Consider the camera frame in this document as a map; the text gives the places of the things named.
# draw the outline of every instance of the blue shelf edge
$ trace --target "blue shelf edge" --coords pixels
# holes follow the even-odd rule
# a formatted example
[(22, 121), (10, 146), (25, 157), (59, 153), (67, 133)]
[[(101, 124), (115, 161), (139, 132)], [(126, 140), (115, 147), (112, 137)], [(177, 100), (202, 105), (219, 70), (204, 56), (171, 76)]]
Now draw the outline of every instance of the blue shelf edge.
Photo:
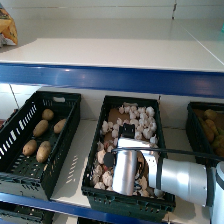
[(224, 72), (0, 63), (0, 83), (224, 98)]
[(0, 193), (0, 201), (116, 224), (125, 224), (125, 223), (155, 224), (154, 222), (140, 220), (127, 216), (115, 215), (111, 213), (104, 213), (92, 210), (91, 208), (65, 204), (56, 201), (44, 201), (40, 199), (5, 194), (5, 193)]

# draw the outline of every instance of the black plastic crate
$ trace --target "black plastic crate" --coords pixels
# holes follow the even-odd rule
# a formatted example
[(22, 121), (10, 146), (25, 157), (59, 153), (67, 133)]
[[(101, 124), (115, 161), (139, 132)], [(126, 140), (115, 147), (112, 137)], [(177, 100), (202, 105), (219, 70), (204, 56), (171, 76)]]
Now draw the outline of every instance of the black plastic crate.
[[(80, 121), (80, 94), (36, 92), (4, 124), (0, 131), (0, 192), (48, 200), (56, 185), (61, 167)], [(44, 109), (54, 112), (48, 130), (37, 145), (50, 141), (51, 154), (44, 163), (36, 161), (36, 153), (26, 157), (23, 146), (33, 139), (33, 129), (42, 119)], [(67, 121), (60, 134), (53, 131), (61, 119)]]
[(17, 224), (51, 224), (54, 212), (0, 202), (1, 219)]
[[(174, 195), (165, 193), (164, 200), (159, 200), (156, 198), (146, 198), (141, 196), (125, 196), (116, 192), (95, 189), (90, 186), (90, 176), (92, 175), (94, 167), (93, 163), (97, 152), (97, 143), (100, 139), (100, 129), (102, 127), (103, 121), (108, 120), (110, 109), (117, 108), (124, 102), (137, 103), (138, 107), (153, 107), (155, 110), (154, 118), (157, 123), (156, 135), (159, 138), (158, 146), (160, 148), (165, 148), (159, 105), (156, 100), (105, 96), (91, 151), (88, 157), (88, 163), (83, 176), (81, 188), (82, 193), (88, 197), (92, 209), (154, 222), (161, 222), (165, 214), (168, 211), (172, 212), (175, 208)], [(167, 158), (166, 153), (161, 153), (160, 156)]]
[(77, 224), (112, 224), (112, 223), (79, 217), (78, 221), (77, 221)]
[[(201, 127), (194, 109), (207, 110), (212, 109), (217, 112), (224, 112), (224, 104), (218, 103), (204, 103), (204, 102), (190, 102), (188, 104), (188, 118), (186, 123), (186, 133), (189, 143), (195, 152), (208, 153), (215, 155), (209, 141), (207, 140), (205, 133)], [(195, 157), (196, 162), (206, 166), (215, 167), (218, 161), (209, 160), (202, 157)]]

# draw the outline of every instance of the potato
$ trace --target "potato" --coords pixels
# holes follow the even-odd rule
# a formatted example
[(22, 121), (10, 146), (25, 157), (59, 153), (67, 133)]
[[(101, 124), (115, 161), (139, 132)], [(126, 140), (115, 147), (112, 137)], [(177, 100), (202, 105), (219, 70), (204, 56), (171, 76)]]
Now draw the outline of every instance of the potato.
[(49, 141), (42, 142), (37, 151), (37, 156), (36, 156), (37, 162), (39, 163), (45, 162), (48, 156), (50, 155), (50, 152), (51, 152), (50, 142)]
[(40, 137), (45, 131), (48, 129), (48, 121), (47, 120), (41, 120), (33, 130), (33, 135), (35, 137)]
[(32, 139), (26, 143), (23, 147), (23, 154), (24, 156), (30, 156), (37, 150), (37, 142)]
[(42, 113), (42, 119), (50, 121), (54, 118), (54, 112), (50, 109), (45, 109)]
[(65, 125), (66, 119), (60, 120), (55, 126), (54, 126), (54, 133), (59, 134), (61, 130), (63, 129)]

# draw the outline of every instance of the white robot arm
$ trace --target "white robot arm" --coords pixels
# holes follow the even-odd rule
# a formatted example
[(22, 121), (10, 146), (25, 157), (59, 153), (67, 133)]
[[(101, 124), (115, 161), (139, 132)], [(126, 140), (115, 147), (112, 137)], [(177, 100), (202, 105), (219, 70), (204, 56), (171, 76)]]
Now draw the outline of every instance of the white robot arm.
[[(141, 150), (147, 147), (150, 147), (148, 142), (121, 137), (117, 148), (138, 148), (142, 152), (149, 166), (150, 187), (210, 207), (211, 223), (223, 224), (224, 162), (219, 162), (215, 169), (196, 163), (158, 159), (157, 152)], [(118, 151), (113, 178), (114, 191), (124, 195), (133, 194), (136, 161), (137, 151)]]

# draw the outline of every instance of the crate handle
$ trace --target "crate handle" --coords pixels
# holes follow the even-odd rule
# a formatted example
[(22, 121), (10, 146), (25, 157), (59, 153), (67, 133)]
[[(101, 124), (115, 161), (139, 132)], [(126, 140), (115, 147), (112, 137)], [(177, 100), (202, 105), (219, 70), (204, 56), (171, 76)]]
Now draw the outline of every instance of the crate handle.
[(64, 97), (53, 97), (53, 100), (55, 102), (58, 102), (58, 103), (64, 103), (65, 102), (65, 98)]

